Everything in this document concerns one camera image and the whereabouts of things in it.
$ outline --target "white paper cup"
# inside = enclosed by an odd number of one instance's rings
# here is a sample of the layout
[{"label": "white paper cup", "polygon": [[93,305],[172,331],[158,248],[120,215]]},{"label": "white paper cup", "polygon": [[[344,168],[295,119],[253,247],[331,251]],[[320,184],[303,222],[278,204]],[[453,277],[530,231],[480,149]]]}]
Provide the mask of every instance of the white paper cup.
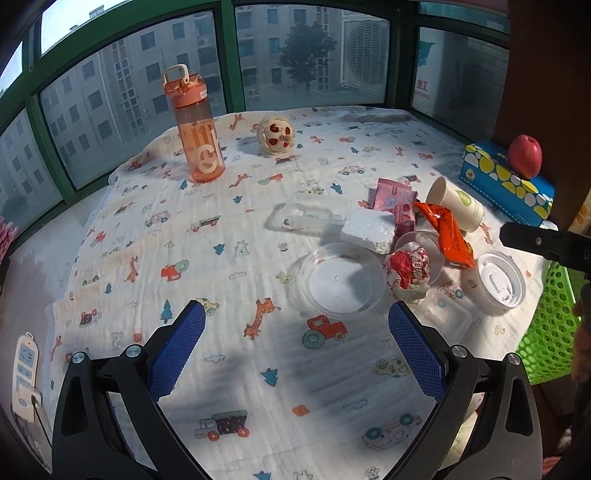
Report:
[{"label": "white paper cup", "polygon": [[439,177],[427,194],[426,203],[441,205],[449,208],[460,230],[472,233],[475,231],[484,216],[482,204],[475,198],[468,195],[445,177]]}]

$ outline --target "orange water bottle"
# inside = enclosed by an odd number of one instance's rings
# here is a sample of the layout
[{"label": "orange water bottle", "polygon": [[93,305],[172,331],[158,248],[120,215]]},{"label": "orange water bottle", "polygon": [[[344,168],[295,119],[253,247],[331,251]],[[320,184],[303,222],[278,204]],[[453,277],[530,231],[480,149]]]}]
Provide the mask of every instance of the orange water bottle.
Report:
[{"label": "orange water bottle", "polygon": [[[171,70],[182,70],[183,76],[169,81],[167,73]],[[184,64],[167,68],[163,79],[164,93],[173,103],[178,132],[193,180],[197,183],[215,180],[226,169],[226,165],[217,140],[205,81],[198,73],[189,76]]]}]

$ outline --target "cup lid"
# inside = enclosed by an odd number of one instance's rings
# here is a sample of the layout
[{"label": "cup lid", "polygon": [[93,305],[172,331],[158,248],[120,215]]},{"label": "cup lid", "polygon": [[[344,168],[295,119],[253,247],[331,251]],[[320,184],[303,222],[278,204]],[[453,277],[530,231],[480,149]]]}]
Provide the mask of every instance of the cup lid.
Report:
[{"label": "cup lid", "polygon": [[525,298],[525,279],[515,262],[501,252],[487,252],[478,259],[478,274],[493,298],[507,308]]}]

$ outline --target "blue tissue box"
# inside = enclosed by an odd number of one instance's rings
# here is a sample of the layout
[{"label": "blue tissue box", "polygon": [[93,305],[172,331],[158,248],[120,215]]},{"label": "blue tissue box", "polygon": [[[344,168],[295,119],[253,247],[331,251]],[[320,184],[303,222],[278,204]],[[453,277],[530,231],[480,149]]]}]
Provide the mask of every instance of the blue tissue box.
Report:
[{"label": "blue tissue box", "polygon": [[460,181],[525,225],[540,226],[554,202],[554,186],[540,175],[520,178],[509,166],[507,150],[492,142],[466,145]]}]

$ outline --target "pink object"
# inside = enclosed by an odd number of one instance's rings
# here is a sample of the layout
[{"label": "pink object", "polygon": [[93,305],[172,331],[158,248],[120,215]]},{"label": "pink object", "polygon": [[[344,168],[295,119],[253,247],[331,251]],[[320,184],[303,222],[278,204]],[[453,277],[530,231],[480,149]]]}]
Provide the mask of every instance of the pink object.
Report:
[{"label": "pink object", "polygon": [[527,135],[519,135],[511,142],[508,158],[511,168],[528,180],[542,168],[542,148],[535,138]]}]

